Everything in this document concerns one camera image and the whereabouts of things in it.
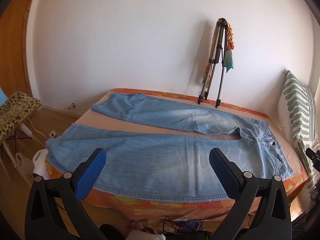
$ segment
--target striped pillow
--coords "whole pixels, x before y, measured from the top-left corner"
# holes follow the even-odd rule
[[[289,70],[278,103],[278,116],[281,130],[308,174],[307,187],[311,190],[320,177],[320,173],[312,167],[312,161],[305,154],[308,147],[315,152],[320,148],[316,105],[312,91],[299,82]]]

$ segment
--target power plug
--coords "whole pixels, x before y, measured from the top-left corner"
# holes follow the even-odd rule
[[[51,133],[49,133],[50,138],[56,138],[57,137],[57,133],[55,130],[53,130]]]

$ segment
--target tripod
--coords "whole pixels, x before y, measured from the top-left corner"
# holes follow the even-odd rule
[[[201,94],[199,95],[199,98],[198,98],[198,104],[200,104],[203,99],[207,100],[208,98],[214,70],[216,68],[217,63],[219,63],[220,53],[222,51],[223,32],[224,32],[224,53],[222,56],[222,73],[221,73],[218,97],[215,105],[216,108],[220,105],[220,102],[221,102],[220,94],[222,89],[224,69],[226,67],[225,56],[226,56],[227,45],[228,45],[228,24],[224,19],[221,19],[221,21],[218,21],[214,29],[209,62],[206,68],[206,73],[203,80],[203,87],[201,90]]]

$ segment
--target baseboard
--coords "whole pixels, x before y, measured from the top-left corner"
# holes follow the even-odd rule
[[[42,105],[42,107],[45,108],[45,109],[49,109],[49,110],[58,112],[60,114],[65,114],[65,115],[69,115],[69,116],[76,117],[76,118],[80,118],[82,116],[81,114],[76,114],[76,113],[72,113],[72,112],[68,112],[68,111],[63,111],[63,110],[56,109],[56,108],[51,107],[51,106]]]

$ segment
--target light blue denim jeans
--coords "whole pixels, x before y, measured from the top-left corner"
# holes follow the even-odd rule
[[[198,131],[239,133],[239,140],[142,134],[95,129],[73,124],[50,139],[47,161],[61,172],[74,171],[97,148],[107,163],[95,187],[110,194],[159,202],[196,203],[228,199],[209,164],[218,147],[242,171],[256,177],[292,174],[268,123],[201,106],[155,99],[142,94],[112,94],[92,109],[130,122]]]

